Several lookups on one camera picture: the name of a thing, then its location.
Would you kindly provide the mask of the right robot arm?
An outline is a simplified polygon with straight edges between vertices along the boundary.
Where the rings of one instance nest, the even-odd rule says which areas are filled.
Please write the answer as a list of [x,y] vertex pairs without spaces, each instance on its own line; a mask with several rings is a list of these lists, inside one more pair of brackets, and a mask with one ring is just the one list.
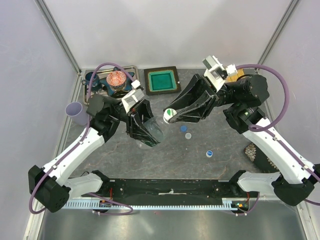
[[306,200],[320,180],[320,166],[303,159],[271,126],[260,109],[269,97],[265,77],[259,74],[224,83],[219,90],[205,76],[195,74],[180,95],[163,110],[168,124],[198,123],[215,107],[223,110],[229,126],[250,140],[277,168],[274,173],[238,171],[231,179],[229,191],[235,197],[245,192],[277,196],[290,206]]

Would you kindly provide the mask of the white bottle cap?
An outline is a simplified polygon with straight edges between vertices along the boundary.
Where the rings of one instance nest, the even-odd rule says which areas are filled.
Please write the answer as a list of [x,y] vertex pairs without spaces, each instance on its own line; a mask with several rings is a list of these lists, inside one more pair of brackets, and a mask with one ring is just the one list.
[[185,138],[186,138],[187,140],[191,139],[191,138],[192,138],[192,134],[189,133],[189,132],[187,132],[187,133],[185,134]]

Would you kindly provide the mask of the white green Cestbon cap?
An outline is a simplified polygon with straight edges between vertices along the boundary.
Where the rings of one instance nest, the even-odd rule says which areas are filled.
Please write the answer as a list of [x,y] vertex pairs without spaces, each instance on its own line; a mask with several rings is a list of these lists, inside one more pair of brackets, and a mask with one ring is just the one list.
[[169,124],[169,120],[177,114],[177,111],[173,108],[167,108],[163,113],[163,120],[165,123]]

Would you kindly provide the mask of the blue white Pocari cap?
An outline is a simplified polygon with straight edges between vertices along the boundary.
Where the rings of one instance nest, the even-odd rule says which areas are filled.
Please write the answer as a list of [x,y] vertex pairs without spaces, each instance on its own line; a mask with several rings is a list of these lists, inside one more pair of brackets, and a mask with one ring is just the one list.
[[213,156],[213,152],[212,152],[211,150],[208,150],[208,151],[206,152],[206,156],[207,156],[208,158],[211,158],[211,157]]

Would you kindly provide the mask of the green label plastic bottle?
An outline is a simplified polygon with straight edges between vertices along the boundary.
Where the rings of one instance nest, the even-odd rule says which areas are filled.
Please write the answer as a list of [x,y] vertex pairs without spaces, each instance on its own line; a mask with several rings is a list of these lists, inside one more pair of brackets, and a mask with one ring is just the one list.
[[165,139],[165,129],[160,117],[152,117],[143,123],[143,126],[148,132],[158,141],[162,142]]

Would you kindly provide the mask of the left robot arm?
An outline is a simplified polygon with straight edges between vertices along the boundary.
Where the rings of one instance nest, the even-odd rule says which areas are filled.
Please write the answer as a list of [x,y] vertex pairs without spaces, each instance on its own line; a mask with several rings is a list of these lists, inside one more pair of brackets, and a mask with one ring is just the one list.
[[120,122],[126,124],[130,138],[149,147],[159,144],[159,140],[144,126],[154,116],[150,102],[137,97],[129,97],[128,100],[129,109],[126,109],[123,102],[109,96],[94,94],[89,98],[86,112],[90,120],[80,136],[55,159],[43,167],[34,165],[28,171],[30,207],[33,200],[37,200],[46,210],[55,213],[70,199],[91,193],[106,196],[110,185],[100,171],[81,177],[71,177],[71,174],[116,133]]

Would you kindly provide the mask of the blue bottle cap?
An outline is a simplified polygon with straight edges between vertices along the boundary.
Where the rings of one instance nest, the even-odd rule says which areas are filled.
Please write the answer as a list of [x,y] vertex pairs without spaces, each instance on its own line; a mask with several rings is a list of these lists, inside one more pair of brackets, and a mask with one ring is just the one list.
[[180,130],[181,130],[182,132],[187,132],[188,127],[187,127],[186,125],[182,125],[182,126],[180,127]]

